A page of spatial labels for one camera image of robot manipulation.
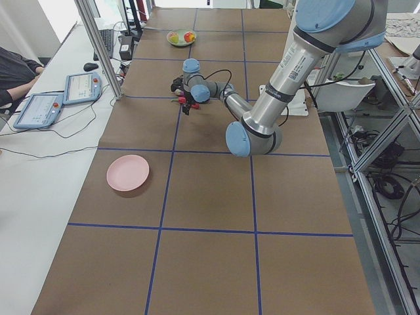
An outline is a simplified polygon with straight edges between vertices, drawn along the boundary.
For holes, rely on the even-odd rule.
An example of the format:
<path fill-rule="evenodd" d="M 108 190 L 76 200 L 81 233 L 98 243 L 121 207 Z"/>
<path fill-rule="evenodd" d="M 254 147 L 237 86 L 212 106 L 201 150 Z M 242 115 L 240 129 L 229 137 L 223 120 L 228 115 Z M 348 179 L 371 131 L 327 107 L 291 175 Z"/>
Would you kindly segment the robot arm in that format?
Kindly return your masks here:
<path fill-rule="evenodd" d="M 211 96 L 209 87 L 200 73 L 200 63 L 195 58 L 186 59 L 182 65 L 183 74 L 173 80 L 170 90 L 183 96 L 188 104 L 206 103 Z"/>
<path fill-rule="evenodd" d="M 291 46 L 254 105 L 231 84 L 205 79 L 194 58 L 182 65 L 184 91 L 199 103 L 218 98 L 235 116 L 225 134 L 231 154 L 269 154 L 282 141 L 278 118 L 318 61 L 331 53 L 378 47 L 385 37 L 387 12 L 387 1 L 299 1 Z"/>

